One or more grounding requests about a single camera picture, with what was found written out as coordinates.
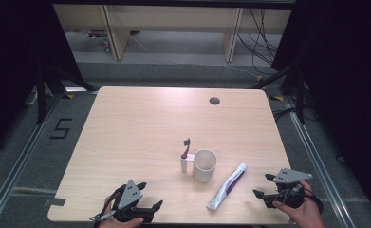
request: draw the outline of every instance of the cable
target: cable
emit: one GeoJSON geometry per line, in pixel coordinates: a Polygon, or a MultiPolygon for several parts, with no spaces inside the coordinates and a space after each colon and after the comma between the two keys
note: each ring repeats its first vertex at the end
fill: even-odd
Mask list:
{"type": "MultiPolygon", "coordinates": [[[[303,108],[305,107],[311,107],[310,105],[308,104],[304,104],[303,105],[303,108]]],[[[280,117],[282,117],[284,114],[288,113],[288,112],[294,112],[297,110],[297,107],[291,107],[291,108],[288,108],[288,109],[285,109],[285,110],[276,110],[276,111],[273,111],[273,117],[274,117],[274,120],[275,122],[277,122],[280,117]]]]}
{"type": "Polygon", "coordinates": [[[307,191],[311,194],[311,195],[307,195],[307,194],[304,194],[304,195],[306,198],[310,198],[316,203],[316,205],[318,206],[319,213],[321,214],[324,211],[324,204],[321,202],[320,199],[318,199],[317,196],[315,196],[315,194],[313,194],[311,190],[304,188],[304,191],[307,191]]]}
{"type": "Polygon", "coordinates": [[[286,200],[288,198],[288,193],[292,191],[292,189],[286,189],[286,190],[283,190],[281,191],[279,194],[277,194],[277,196],[274,198],[274,201],[276,202],[277,205],[281,205],[281,204],[278,204],[277,202],[281,202],[282,204],[286,204],[286,200]],[[279,199],[280,196],[282,196],[284,194],[284,197],[283,197],[283,200],[282,201],[279,201],[277,199],[279,199]]]}
{"type": "Polygon", "coordinates": [[[252,19],[253,19],[253,21],[254,21],[254,23],[255,23],[257,29],[258,29],[258,36],[257,36],[256,40],[254,40],[254,39],[250,36],[250,34],[249,34],[249,37],[250,37],[250,38],[252,39],[252,41],[254,42],[254,46],[253,46],[253,47],[250,47],[249,45],[247,45],[247,43],[244,42],[244,41],[242,40],[242,38],[239,36],[239,34],[238,34],[238,38],[240,39],[240,41],[241,41],[241,43],[244,45],[244,47],[246,47],[247,50],[249,50],[250,52],[252,52],[252,65],[253,65],[254,69],[255,69],[256,71],[258,71],[259,73],[262,73],[262,74],[268,74],[268,73],[266,73],[266,72],[262,72],[262,71],[260,71],[259,69],[256,68],[256,65],[255,65],[255,62],[254,62],[254,56],[256,55],[257,57],[259,57],[260,59],[264,60],[265,62],[267,62],[268,64],[271,65],[271,64],[272,64],[272,61],[273,61],[273,59],[274,59],[274,55],[273,55],[272,51],[277,50],[277,48],[276,48],[274,45],[272,45],[272,44],[268,41],[268,39],[266,38],[266,34],[265,34],[265,24],[264,24],[264,19],[265,19],[265,10],[264,10],[264,9],[261,9],[261,23],[260,23],[260,26],[259,26],[259,24],[258,24],[258,22],[257,22],[257,20],[256,20],[256,18],[255,18],[255,16],[253,15],[253,12],[252,12],[251,9],[250,9],[250,15],[252,16],[252,19]],[[260,37],[262,37],[262,39],[264,40],[265,45],[261,45],[261,44],[259,44],[259,38],[260,38],[260,37]],[[258,45],[259,45],[260,47],[263,47],[263,48],[265,48],[265,49],[267,50],[267,52],[268,52],[268,56],[269,56],[269,59],[266,58],[265,56],[263,56],[262,54],[260,54],[260,53],[258,53],[258,52],[256,51],[256,47],[257,47],[258,45]]]}

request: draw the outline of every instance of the black cable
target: black cable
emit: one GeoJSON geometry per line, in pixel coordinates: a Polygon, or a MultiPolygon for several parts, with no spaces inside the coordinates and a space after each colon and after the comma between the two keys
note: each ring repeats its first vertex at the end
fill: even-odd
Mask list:
{"type": "Polygon", "coordinates": [[[318,199],[315,196],[315,194],[313,194],[313,192],[311,190],[304,188],[304,191],[308,191],[310,194],[312,194],[311,196],[305,194],[305,197],[310,198],[311,200],[313,200],[316,203],[316,205],[318,206],[319,213],[321,214],[324,211],[324,204],[321,202],[320,199],[318,199]]]}
{"type": "Polygon", "coordinates": [[[253,18],[253,21],[255,22],[255,25],[256,27],[258,28],[258,31],[259,31],[259,34],[261,34],[262,38],[264,39],[265,43],[269,46],[271,46],[274,50],[277,50],[277,47],[275,47],[271,42],[268,41],[268,39],[266,39],[266,33],[265,33],[265,22],[264,22],[264,18],[265,18],[265,9],[261,9],[261,27],[259,27],[257,21],[256,21],[256,18],[255,16],[253,15],[253,12],[252,12],[252,9],[250,9],[250,15],[252,16],[253,18]]]}
{"type": "MultiPolygon", "coordinates": [[[[254,43],[256,43],[255,39],[253,39],[253,37],[250,36],[250,33],[248,34],[248,36],[250,37],[250,39],[251,39],[254,43]]],[[[264,45],[262,45],[262,44],[260,44],[260,43],[258,43],[258,46],[260,46],[260,47],[262,47],[262,48],[268,48],[267,46],[264,46],[264,45]]],[[[277,51],[277,49],[274,49],[274,48],[271,48],[271,47],[269,47],[269,49],[270,49],[271,51],[277,51]]]]}
{"type": "Polygon", "coordinates": [[[286,204],[286,200],[287,200],[287,198],[288,198],[288,193],[289,192],[291,192],[291,191],[293,191],[292,189],[285,189],[285,190],[283,190],[283,191],[281,191],[279,194],[277,194],[277,196],[274,198],[274,202],[277,204],[277,202],[281,202],[282,204],[286,204]],[[279,201],[279,200],[277,200],[281,195],[283,195],[284,194],[284,196],[283,196],[283,200],[282,201],[279,201]]]}
{"type": "MultiPolygon", "coordinates": [[[[258,33],[258,37],[256,38],[256,43],[255,43],[255,45],[253,46],[253,50],[256,50],[256,45],[257,45],[257,43],[259,42],[259,37],[260,37],[260,35],[261,35],[261,32],[260,32],[260,28],[259,28],[259,26],[258,26],[258,23],[256,22],[256,19],[255,19],[255,17],[253,16],[253,13],[252,13],[252,18],[253,18],[253,21],[255,22],[255,24],[256,24],[256,27],[258,28],[258,30],[259,30],[259,33],[258,33]]],[[[253,67],[259,72],[259,73],[263,73],[263,74],[265,74],[264,72],[262,72],[262,71],[260,71],[260,70],[258,70],[257,68],[256,68],[256,66],[255,66],[255,61],[254,61],[254,59],[253,59],[253,56],[254,55],[252,55],[252,64],[253,64],[253,67]]]]}
{"type": "MultiPolygon", "coordinates": [[[[306,107],[311,107],[310,105],[308,104],[304,104],[303,105],[303,108],[306,108],[306,107]]],[[[274,117],[274,121],[277,122],[280,117],[282,117],[284,114],[288,113],[288,112],[295,112],[297,110],[297,107],[291,107],[291,108],[288,108],[288,109],[285,109],[285,110],[276,110],[276,111],[273,111],[273,117],[274,117]]]]}
{"type": "Polygon", "coordinates": [[[261,58],[263,61],[267,62],[268,64],[271,64],[271,60],[266,58],[264,55],[262,55],[261,53],[257,52],[255,49],[253,49],[250,45],[248,45],[242,38],[241,36],[238,34],[238,38],[239,40],[241,41],[241,43],[244,45],[244,47],[250,51],[252,54],[254,55],[257,55],[259,58],[261,58]]]}

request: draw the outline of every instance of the gray floor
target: gray floor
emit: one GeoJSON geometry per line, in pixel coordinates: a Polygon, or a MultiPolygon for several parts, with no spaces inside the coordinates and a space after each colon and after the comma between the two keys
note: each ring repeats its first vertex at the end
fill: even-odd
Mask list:
{"type": "MultiPolygon", "coordinates": [[[[111,54],[104,50],[103,38],[92,39],[86,34],[87,31],[67,32],[66,37],[83,78],[93,86],[245,88],[257,83],[256,76],[267,78],[275,72],[266,62],[252,57],[239,42],[236,45],[233,61],[226,63],[220,34],[146,31],[134,33],[136,41],[134,39],[129,41],[123,59],[120,61],[113,60],[111,54]]],[[[277,46],[281,37],[268,38],[274,46],[277,46]]],[[[267,54],[264,48],[258,49],[262,54],[267,54]]],[[[279,95],[280,84],[281,80],[267,86],[265,91],[269,96],[279,95]]],[[[48,210],[46,200],[52,199],[58,189],[94,98],[95,95],[77,94],[72,99],[62,99],[57,103],[0,214],[0,227],[91,227],[91,223],[86,222],[49,221],[46,217],[48,210]],[[59,134],[54,131],[54,127],[61,118],[73,119],[71,122],[65,122],[65,127],[70,128],[69,134],[64,140],[52,140],[51,136],[59,134]]],[[[280,101],[269,101],[269,104],[273,111],[286,109],[287,106],[285,102],[280,101]]],[[[36,104],[22,110],[4,137],[5,147],[0,149],[0,186],[15,161],[21,156],[34,130],[36,110],[36,104]]],[[[337,149],[326,135],[321,123],[315,119],[315,113],[307,109],[305,115],[306,130],[356,227],[371,227],[371,204],[360,185],[350,170],[335,160],[337,149]]],[[[291,168],[317,177],[317,170],[307,155],[306,147],[290,115],[280,118],[277,126],[291,168]]],[[[343,227],[325,191],[324,184],[319,179],[314,179],[310,183],[315,194],[324,202],[323,217],[326,227],[343,227]]],[[[271,225],[269,227],[294,226],[271,225]]]]}

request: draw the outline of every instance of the white mug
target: white mug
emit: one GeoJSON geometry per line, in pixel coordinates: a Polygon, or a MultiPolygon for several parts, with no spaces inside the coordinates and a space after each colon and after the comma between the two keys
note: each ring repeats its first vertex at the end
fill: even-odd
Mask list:
{"type": "Polygon", "coordinates": [[[186,159],[181,158],[182,173],[186,173],[187,162],[194,163],[193,176],[199,182],[210,181],[215,167],[217,166],[217,156],[210,150],[199,150],[194,155],[188,154],[186,159]]]}

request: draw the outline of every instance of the metal frame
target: metal frame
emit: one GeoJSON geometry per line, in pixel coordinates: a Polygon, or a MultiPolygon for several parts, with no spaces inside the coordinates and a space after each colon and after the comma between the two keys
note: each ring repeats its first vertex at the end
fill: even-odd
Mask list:
{"type": "MultiPolygon", "coordinates": [[[[294,103],[289,96],[286,96],[286,107],[292,108],[294,107],[294,103]]],[[[294,112],[290,113],[290,117],[294,123],[295,129],[298,132],[298,135],[301,137],[301,141],[306,148],[306,152],[312,161],[312,164],[315,168],[317,173],[318,179],[321,182],[324,190],[329,198],[329,202],[333,207],[333,210],[336,213],[336,217],[339,220],[339,223],[342,227],[345,228],[354,228],[356,227],[351,215],[348,211],[347,206],[345,205],[342,196],[339,194],[339,191],[336,188],[336,185],[331,179],[330,174],[327,172],[327,169],[324,165],[324,162],[321,159],[321,156],[318,150],[315,147],[315,144],[311,140],[309,133],[306,130],[304,124],[301,124],[299,121],[297,114],[294,112]]]]}
{"type": "Polygon", "coordinates": [[[53,4],[163,7],[295,9],[322,6],[321,0],[52,0],[53,4]]]}
{"type": "Polygon", "coordinates": [[[0,187],[0,215],[8,202],[11,192],[13,191],[14,186],[16,185],[17,181],[19,181],[20,176],[22,175],[23,171],[25,170],[26,165],[31,157],[34,147],[36,146],[37,142],[40,140],[41,135],[43,134],[47,124],[49,117],[51,116],[53,110],[57,103],[61,100],[62,94],[54,95],[48,105],[48,112],[45,115],[44,119],[38,123],[33,132],[31,133],[28,142],[26,143],[25,147],[22,150],[19,158],[17,159],[16,163],[11,168],[8,177],[0,187]]]}

